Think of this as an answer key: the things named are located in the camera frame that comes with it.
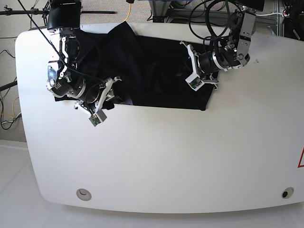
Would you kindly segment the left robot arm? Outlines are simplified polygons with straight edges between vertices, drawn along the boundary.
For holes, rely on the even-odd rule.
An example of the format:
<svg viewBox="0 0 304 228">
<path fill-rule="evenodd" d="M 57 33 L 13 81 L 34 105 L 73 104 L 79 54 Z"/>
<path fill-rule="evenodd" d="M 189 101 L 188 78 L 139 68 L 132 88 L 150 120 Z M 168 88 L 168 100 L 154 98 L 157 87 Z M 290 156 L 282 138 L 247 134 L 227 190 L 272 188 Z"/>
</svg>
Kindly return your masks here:
<svg viewBox="0 0 304 228">
<path fill-rule="evenodd" d="M 262 11 L 264 2 L 250 3 L 248 0 L 226 0 L 227 22 L 220 34 L 216 34 L 211 26 L 210 11 L 218 4 L 217 0 L 206 0 L 205 24 L 209 36 L 201 37 L 195 32 L 193 35 L 203 42 L 209 42 L 209 49 L 198 53 L 194 47 L 181 41 L 187 51 L 192 64 L 192 74 L 186 78 L 187 84 L 198 91 L 206 84 L 218 87 L 218 79 L 213 76 L 220 70 L 239 69 L 247 65 L 250 60 L 249 47 L 251 37 L 255 32 L 257 12 Z"/>
</svg>

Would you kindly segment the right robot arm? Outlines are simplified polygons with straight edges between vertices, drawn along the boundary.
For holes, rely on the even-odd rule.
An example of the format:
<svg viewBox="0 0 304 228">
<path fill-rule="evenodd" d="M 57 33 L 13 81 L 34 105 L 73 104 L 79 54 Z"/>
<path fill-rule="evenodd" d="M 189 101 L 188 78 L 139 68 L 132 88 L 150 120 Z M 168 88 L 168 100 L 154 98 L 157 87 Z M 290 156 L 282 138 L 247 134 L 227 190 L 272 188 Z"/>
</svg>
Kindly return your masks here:
<svg viewBox="0 0 304 228">
<path fill-rule="evenodd" d="M 94 124 L 114 107 L 114 83 L 121 81 L 106 63 L 95 34 L 80 28 L 80 0 L 51 0 L 47 30 L 54 52 L 47 65 L 47 90 L 56 101 L 72 100 Z"/>
</svg>

